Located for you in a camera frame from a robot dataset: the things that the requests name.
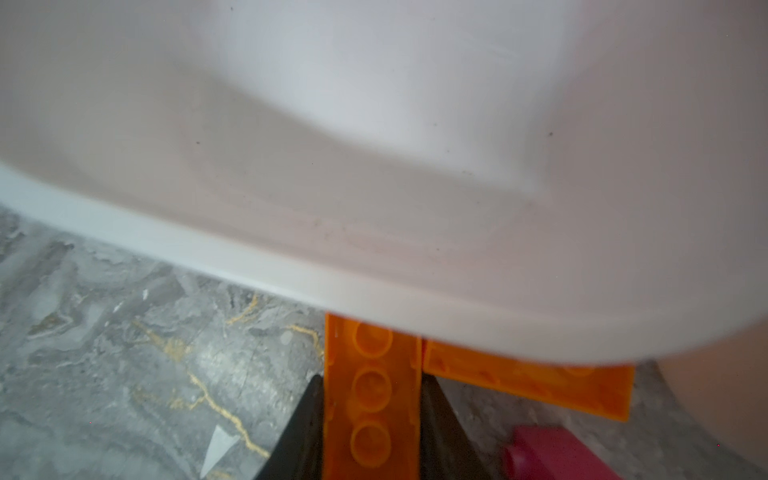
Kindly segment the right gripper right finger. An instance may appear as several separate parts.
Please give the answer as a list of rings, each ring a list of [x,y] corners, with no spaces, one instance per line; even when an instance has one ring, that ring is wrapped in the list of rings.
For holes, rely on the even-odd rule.
[[[420,479],[490,479],[438,380],[422,376]]]

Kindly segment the orange lego top plate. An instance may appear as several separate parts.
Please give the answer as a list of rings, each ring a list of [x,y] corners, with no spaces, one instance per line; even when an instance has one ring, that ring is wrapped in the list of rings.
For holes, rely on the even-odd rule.
[[[616,421],[630,415],[635,367],[522,361],[427,340],[423,371]]]

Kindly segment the white plastic bin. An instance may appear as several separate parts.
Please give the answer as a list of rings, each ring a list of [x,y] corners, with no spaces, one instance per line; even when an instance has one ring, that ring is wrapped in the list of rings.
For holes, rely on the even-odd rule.
[[[481,350],[676,353],[767,314],[767,5],[5,1],[1,201]]]
[[[680,405],[721,444],[767,468],[767,321],[657,361]]]

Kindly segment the pink lego brick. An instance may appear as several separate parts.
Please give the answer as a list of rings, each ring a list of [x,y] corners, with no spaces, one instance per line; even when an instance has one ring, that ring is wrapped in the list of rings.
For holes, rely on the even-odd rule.
[[[551,426],[517,426],[503,447],[507,479],[621,480],[569,430]]]

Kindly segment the middle white plastic bin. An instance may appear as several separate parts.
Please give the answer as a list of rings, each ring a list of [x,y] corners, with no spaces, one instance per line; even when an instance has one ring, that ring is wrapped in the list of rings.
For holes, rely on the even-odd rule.
[[[1,201],[481,350],[676,353],[767,314],[767,5],[5,1]]]

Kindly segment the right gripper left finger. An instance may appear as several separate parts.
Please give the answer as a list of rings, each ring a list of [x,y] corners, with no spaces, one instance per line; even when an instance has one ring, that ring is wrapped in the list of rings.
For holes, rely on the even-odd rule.
[[[323,469],[324,383],[314,375],[255,480],[316,480]]]

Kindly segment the long orange lego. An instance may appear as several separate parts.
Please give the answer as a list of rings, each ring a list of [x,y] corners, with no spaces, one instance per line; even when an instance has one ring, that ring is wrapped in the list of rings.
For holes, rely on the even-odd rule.
[[[324,479],[418,479],[422,343],[328,313]]]

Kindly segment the right white plastic bin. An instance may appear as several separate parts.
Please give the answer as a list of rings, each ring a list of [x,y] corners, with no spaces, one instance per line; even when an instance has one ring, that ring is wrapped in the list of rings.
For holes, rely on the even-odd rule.
[[[680,405],[721,444],[767,468],[767,321],[657,361]]]

